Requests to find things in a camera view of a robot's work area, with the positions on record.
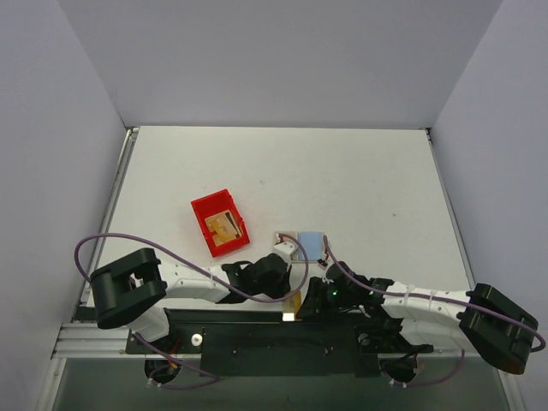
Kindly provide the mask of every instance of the white wall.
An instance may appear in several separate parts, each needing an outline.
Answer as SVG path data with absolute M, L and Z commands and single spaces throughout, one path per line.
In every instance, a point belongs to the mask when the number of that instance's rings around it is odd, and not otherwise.
M 548 331 L 546 0 L 504 0 L 432 135 L 476 280 Z M 548 354 L 532 355 L 528 409 L 545 409 L 547 380 Z
M 501 0 L 59 0 L 128 125 L 431 126 Z
M 124 136 L 54 0 L 0 3 L 0 409 L 33 409 Z

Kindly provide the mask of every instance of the red plastic tray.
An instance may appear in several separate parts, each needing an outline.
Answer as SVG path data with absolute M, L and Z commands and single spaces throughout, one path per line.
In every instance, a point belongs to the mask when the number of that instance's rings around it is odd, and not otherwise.
M 229 190 L 224 189 L 217 193 L 207 195 L 201 199 L 191 201 L 190 204 L 194 209 L 196 218 L 198 218 L 198 224 L 200 225 L 202 235 L 204 236 L 212 257 L 218 257 L 219 255 L 230 253 L 240 247 L 245 246 L 246 244 L 249 244 L 249 235 L 247 234 L 246 225 L 244 224 L 240 213 L 236 209 Z M 232 216 L 234 217 L 236 224 L 241 229 L 241 237 L 216 246 L 215 242 L 213 242 L 213 236 L 215 233 L 210 233 L 205 220 L 206 218 L 214 216 L 215 214 L 225 210 L 232 212 Z

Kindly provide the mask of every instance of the white table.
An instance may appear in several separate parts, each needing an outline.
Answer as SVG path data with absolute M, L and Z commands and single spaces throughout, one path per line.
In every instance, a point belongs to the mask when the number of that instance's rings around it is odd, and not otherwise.
M 213 259 L 190 201 L 223 188 L 232 194 L 251 244 Z M 335 255 L 367 277 L 430 289 L 469 288 L 424 131 L 140 128 L 110 232 L 146 237 L 208 266 L 267 255 L 279 230 L 324 231 Z M 108 239 L 99 265 L 140 247 Z M 294 268 L 293 286 L 302 271 L 303 265 Z M 321 272 L 316 266 L 311 270 Z M 281 311 L 281 304 L 253 301 L 161 303 Z

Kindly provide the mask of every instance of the gray floor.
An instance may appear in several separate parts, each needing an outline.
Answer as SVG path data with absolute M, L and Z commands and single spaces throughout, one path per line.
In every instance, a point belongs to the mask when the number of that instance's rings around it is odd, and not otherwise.
M 456 359 L 425 360 L 424 380 L 452 369 Z M 185 383 L 195 376 L 182 375 Z M 146 388 L 142 360 L 69 360 L 56 411 L 74 410 L 497 410 L 508 405 L 496 371 L 468 358 L 449 382 L 424 388 L 391 388 L 386 378 L 352 375 L 317 378 L 227 378 L 190 391 Z

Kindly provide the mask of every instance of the small container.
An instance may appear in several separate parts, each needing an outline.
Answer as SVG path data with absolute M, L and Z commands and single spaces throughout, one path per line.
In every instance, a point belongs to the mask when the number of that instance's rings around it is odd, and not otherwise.
M 212 257 L 230 253 L 249 244 L 246 225 L 236 209 L 229 190 L 224 189 L 207 195 L 191 201 L 190 204 L 198 218 L 198 224 Z M 220 230 L 219 219 L 223 220 L 220 223 L 221 228 L 225 223 L 229 226 L 229 231 L 225 230 L 223 233 L 216 231 L 216 229 Z M 227 235 L 233 239 L 227 241 Z

